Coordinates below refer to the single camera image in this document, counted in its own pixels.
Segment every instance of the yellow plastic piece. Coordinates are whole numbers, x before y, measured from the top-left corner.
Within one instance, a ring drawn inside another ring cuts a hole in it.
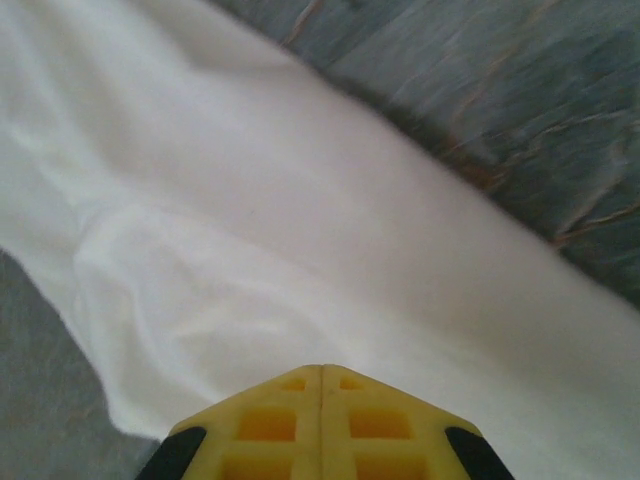
[[[346,368],[293,370],[178,424],[207,435],[183,480],[469,480],[445,435],[471,423]]]

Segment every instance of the square hole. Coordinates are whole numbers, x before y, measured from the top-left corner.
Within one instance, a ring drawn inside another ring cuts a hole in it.
[[[237,439],[293,442],[296,439],[296,412],[283,407],[251,408],[240,420]]]
[[[292,392],[304,392],[305,388],[307,388],[307,382],[304,378],[294,378],[282,384],[283,390]]]
[[[357,408],[349,412],[352,438],[411,438],[403,412],[383,408]]]
[[[409,455],[356,455],[358,480],[428,480],[422,457]]]
[[[220,480],[291,480],[290,458],[227,457]]]
[[[342,390],[362,390],[362,385],[349,377],[342,377],[340,379],[340,389]]]

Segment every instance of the gray carpet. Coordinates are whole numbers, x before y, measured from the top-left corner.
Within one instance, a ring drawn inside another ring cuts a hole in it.
[[[640,306],[637,0],[217,0]],[[0,257],[0,478],[133,478],[91,368]]]

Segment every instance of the white fabric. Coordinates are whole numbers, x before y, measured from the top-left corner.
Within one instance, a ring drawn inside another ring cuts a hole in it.
[[[338,363],[518,480],[638,478],[638,314],[384,121],[196,0],[0,5],[0,245],[117,427]]]

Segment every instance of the white sheet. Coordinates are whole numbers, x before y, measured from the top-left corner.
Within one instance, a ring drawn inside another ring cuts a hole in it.
[[[640,472],[640,318],[384,121],[196,0],[0,0],[0,245],[114,423],[338,363],[518,480]]]

